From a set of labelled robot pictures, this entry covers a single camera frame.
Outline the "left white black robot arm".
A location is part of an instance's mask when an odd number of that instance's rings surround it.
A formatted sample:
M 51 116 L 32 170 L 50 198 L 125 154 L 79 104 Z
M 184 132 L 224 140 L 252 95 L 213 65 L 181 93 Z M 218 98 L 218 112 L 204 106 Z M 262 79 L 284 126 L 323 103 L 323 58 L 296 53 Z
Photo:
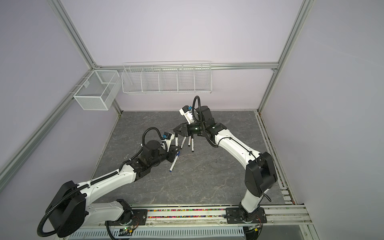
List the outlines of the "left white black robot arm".
M 132 224 L 135 216 L 125 200 L 117 199 L 107 204 L 97 204 L 95 201 L 121 186 L 138 181 L 163 161 L 172 163 L 179 152 L 179 146 L 152 140 L 117 170 L 80 184 L 73 181 L 64 183 L 38 224 L 38 235 L 63 238 L 86 224 Z

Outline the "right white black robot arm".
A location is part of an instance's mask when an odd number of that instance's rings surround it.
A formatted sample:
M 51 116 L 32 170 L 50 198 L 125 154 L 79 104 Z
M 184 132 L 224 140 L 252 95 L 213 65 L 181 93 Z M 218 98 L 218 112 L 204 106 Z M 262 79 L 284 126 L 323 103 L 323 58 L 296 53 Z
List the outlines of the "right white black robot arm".
M 176 134 L 190 139 L 204 137 L 212 147 L 223 148 L 242 165 L 247 191 L 240 209 L 246 215 L 255 213 L 264 195 L 278 180 L 272 156 L 267 152 L 260 153 L 236 138 L 225 125 L 215 121 L 207 106 L 197 109 L 184 106 L 179 112 L 187 122 L 174 128 Z

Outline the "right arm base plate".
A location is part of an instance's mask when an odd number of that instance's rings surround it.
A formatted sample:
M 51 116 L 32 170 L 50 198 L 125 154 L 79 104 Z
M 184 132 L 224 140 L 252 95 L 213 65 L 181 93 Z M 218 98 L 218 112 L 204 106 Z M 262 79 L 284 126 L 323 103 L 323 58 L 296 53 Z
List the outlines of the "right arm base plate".
M 251 213 L 248 213 L 245 209 L 226 208 L 224 218 L 228 224 L 265 224 L 267 223 L 267 217 L 264 208 L 258 207 Z

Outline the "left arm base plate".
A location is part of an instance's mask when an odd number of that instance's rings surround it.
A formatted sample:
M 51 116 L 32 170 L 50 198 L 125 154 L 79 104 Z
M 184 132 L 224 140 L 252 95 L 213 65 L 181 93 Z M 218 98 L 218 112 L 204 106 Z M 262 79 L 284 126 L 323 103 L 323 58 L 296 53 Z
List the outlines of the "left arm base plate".
M 116 221 L 108 221 L 109 226 L 143 226 L 146 224 L 147 209 L 125 211 Z

